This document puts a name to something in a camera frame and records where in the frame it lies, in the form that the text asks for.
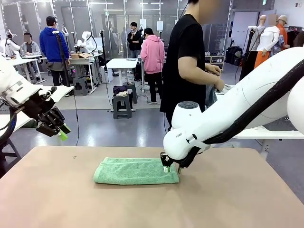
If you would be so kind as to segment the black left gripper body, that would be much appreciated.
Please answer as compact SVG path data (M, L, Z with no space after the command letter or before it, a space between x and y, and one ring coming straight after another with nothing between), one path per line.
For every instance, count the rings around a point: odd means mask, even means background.
M51 96L57 91L57 86L52 86L50 89L40 88L34 93L28 101L23 105L23 112L31 118L34 118L38 125L45 123L49 127L56 127L54 121L53 108L55 101Z

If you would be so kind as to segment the person's right hand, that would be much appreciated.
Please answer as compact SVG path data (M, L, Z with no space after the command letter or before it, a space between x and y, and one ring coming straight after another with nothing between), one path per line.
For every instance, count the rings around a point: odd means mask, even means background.
M214 87L218 92L221 92L225 87L225 82L222 79L218 78L214 84Z

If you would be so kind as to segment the person's left hand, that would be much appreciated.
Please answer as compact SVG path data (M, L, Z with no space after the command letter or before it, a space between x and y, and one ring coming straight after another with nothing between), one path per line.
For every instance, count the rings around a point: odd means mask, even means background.
M205 64L205 69L207 72L209 72L211 74L215 74L217 76L220 76L220 74L221 74L221 69L219 68L219 66L216 66L216 65Z

